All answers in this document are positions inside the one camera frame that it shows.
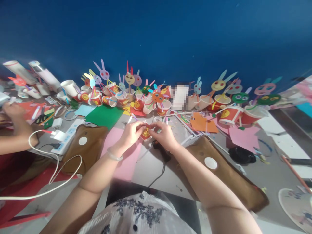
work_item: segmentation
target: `white cable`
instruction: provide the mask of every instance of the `white cable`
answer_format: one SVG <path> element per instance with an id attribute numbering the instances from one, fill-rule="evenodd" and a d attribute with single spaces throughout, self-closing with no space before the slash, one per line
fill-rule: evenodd
<path id="1" fill-rule="evenodd" d="M 31 143 L 30 143 L 30 138 L 31 138 L 35 133 L 41 132 L 41 131 L 42 131 L 42 130 L 38 130 L 38 131 L 33 132 L 33 133 L 29 136 L 29 138 L 28 138 L 28 143 L 29 143 L 29 145 L 30 145 L 31 148 L 33 148 L 33 149 L 35 149 L 35 150 L 37 150 L 37 151 L 39 151 L 39 152 L 41 152 L 41 153 L 51 154 L 51 155 L 53 155 L 53 156 L 56 157 L 56 160 L 57 160 L 56 168 L 55 168 L 55 171 L 54 171 L 53 175 L 51 176 L 51 179 L 50 179 L 50 181 L 49 181 L 49 184 L 53 183 L 53 181 L 55 180 L 55 178 L 57 177 L 57 175 L 60 173 L 60 171 L 62 170 L 62 168 L 66 165 L 66 163 L 67 163 L 69 160 L 71 160 L 71 159 L 73 159 L 73 158 L 79 156 L 79 157 L 80 157 L 80 164 L 79 164 L 77 170 L 76 170 L 76 171 L 73 173 L 73 175 L 72 175 L 68 180 L 66 180 L 63 184 L 61 184 L 61 185 L 59 185 L 59 186 L 57 186 L 57 187 L 55 187 L 55 188 L 53 188 L 53 189 L 51 189 L 51 190 L 49 190 L 49 191 L 47 191 L 47 192 L 44 192 L 44 193 L 41 193 L 41 194 L 38 194 L 38 195 L 34 195 L 34 196 L 30 196 L 30 197 L 0 197 L 0 200 L 28 200 L 28 199 L 33 199 L 33 198 L 41 197 L 41 196 L 43 196 L 43 195 L 46 195 L 46 194 L 48 194 L 48 193 L 50 193 L 50 192 L 52 192 L 52 191 L 54 191 L 54 190 L 60 188 L 60 187 L 63 186 L 64 184 L 66 184 L 68 181 L 70 181 L 70 180 L 76 175 L 77 171 L 79 170 L 79 168 L 80 168 L 80 166 L 81 166 L 81 164 L 82 164 L 82 157 L 81 157 L 80 154 L 78 154 L 78 155 L 76 155 L 76 156 L 73 156 L 72 158 L 70 158 L 69 160 L 67 160 L 67 161 L 64 163 L 64 165 L 61 167 L 61 169 L 58 171 L 58 173 L 56 174 L 56 176 L 54 176 L 55 173 L 56 173 L 56 171 L 57 171 L 57 169 L 58 169 L 58 167 L 59 167 L 59 164 L 58 164 L 58 163 L 59 163 L 59 157 L 58 157 L 56 154 L 54 154 L 54 153 L 49 153 L 49 152 L 45 152 L 45 151 L 42 151 L 42 150 L 38 150 L 38 149 L 36 149 L 35 147 L 33 147 L 33 146 L 31 145 Z"/>

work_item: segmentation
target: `power strip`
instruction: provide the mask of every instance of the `power strip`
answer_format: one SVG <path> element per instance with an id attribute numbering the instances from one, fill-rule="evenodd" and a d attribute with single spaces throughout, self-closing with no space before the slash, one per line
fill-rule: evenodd
<path id="1" fill-rule="evenodd" d="M 61 145 L 57 149 L 52 149 L 51 153 L 64 155 L 73 137 L 75 136 L 76 129 L 82 124 L 85 125 L 85 120 L 76 119 L 75 122 L 71 125 L 71 127 L 67 130 L 67 132 L 65 132 L 65 134 L 67 134 L 65 140 L 63 142 L 60 142 Z"/>

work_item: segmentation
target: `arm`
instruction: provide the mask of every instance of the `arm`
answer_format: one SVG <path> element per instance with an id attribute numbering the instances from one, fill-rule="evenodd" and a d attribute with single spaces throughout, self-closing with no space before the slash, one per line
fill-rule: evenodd
<path id="1" fill-rule="evenodd" d="M 6 102 L 3 104 L 2 109 L 12 120 L 14 134 L 12 136 L 0 136 L 0 155 L 30 149 L 28 138 L 33 133 L 33 130 L 26 120 L 24 120 L 24 108 L 16 103 L 10 105 Z M 35 135 L 31 137 L 31 144 L 33 146 L 38 144 L 38 139 Z"/>
<path id="2" fill-rule="evenodd" d="M 143 122 L 128 124 L 120 140 L 110 148 L 111 154 L 121 157 L 146 129 Z M 102 191 L 110 183 L 118 161 L 109 158 L 107 153 L 85 174 L 77 187 L 55 213 L 41 233 L 77 233 L 92 218 Z"/>
<path id="3" fill-rule="evenodd" d="M 156 122 L 149 133 L 179 162 L 201 203 L 206 208 L 213 233 L 262 233 L 237 196 L 210 170 L 175 140 L 170 126 Z"/>

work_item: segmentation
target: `brown hot water bottle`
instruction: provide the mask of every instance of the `brown hot water bottle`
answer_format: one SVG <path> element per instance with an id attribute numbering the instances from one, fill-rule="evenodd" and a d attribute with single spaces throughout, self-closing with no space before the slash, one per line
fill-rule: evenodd
<path id="1" fill-rule="evenodd" d="M 213 158 L 217 168 L 212 170 L 206 167 L 235 193 L 248 210 L 258 212 L 269 204 L 266 194 L 228 162 L 206 136 L 200 137 L 186 149 L 204 166 L 205 158 Z"/>
<path id="2" fill-rule="evenodd" d="M 83 161 L 77 173 L 84 175 L 99 160 L 107 133 L 107 127 L 79 126 L 62 163 L 64 164 L 70 158 L 80 154 Z M 80 157 L 75 157 L 66 163 L 62 172 L 72 174 L 77 170 L 79 164 Z"/>

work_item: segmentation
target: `pink paper sheet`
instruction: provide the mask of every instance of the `pink paper sheet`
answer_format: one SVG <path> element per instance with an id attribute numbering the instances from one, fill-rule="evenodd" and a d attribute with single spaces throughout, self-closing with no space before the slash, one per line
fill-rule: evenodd
<path id="1" fill-rule="evenodd" d="M 231 127 L 229 133 L 233 144 L 249 150 L 252 153 L 256 153 L 254 147 L 259 149 L 259 142 L 258 137 L 255 136 L 255 134 L 259 130 L 260 129 L 255 126 L 246 128 L 245 130 Z"/>
<path id="2" fill-rule="evenodd" d="M 106 153 L 107 149 L 113 146 L 123 133 L 123 129 L 113 127 L 108 133 L 101 157 Z M 118 166 L 114 173 L 114 178 L 125 181 L 131 181 L 134 169 L 137 163 L 137 159 L 140 155 L 142 147 L 142 139 L 140 138 L 135 144 L 133 144 L 124 154 L 123 160 L 118 163 Z"/>

